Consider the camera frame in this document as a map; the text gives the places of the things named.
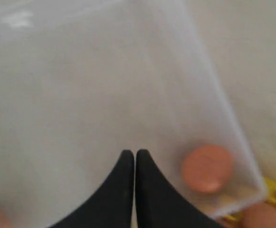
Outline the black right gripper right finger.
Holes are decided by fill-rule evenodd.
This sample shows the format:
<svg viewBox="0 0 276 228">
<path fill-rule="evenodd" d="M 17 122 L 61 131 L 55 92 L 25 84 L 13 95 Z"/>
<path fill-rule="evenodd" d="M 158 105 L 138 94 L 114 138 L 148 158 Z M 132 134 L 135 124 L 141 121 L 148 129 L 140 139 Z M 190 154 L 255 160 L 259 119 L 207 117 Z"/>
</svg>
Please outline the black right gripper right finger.
<svg viewBox="0 0 276 228">
<path fill-rule="evenodd" d="M 139 228 L 221 227 L 176 191 L 145 149 L 136 155 L 135 204 Z"/>
</svg>

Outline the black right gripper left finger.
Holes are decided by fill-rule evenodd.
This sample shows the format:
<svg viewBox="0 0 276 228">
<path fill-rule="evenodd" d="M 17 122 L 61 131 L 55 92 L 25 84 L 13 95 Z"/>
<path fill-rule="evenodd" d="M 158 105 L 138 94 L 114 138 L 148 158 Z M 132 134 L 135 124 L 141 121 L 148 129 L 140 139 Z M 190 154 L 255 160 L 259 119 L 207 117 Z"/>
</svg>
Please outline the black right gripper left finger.
<svg viewBox="0 0 276 228">
<path fill-rule="evenodd" d="M 134 155 L 123 150 L 103 184 L 53 228 L 129 228 L 134 192 Z"/>
</svg>

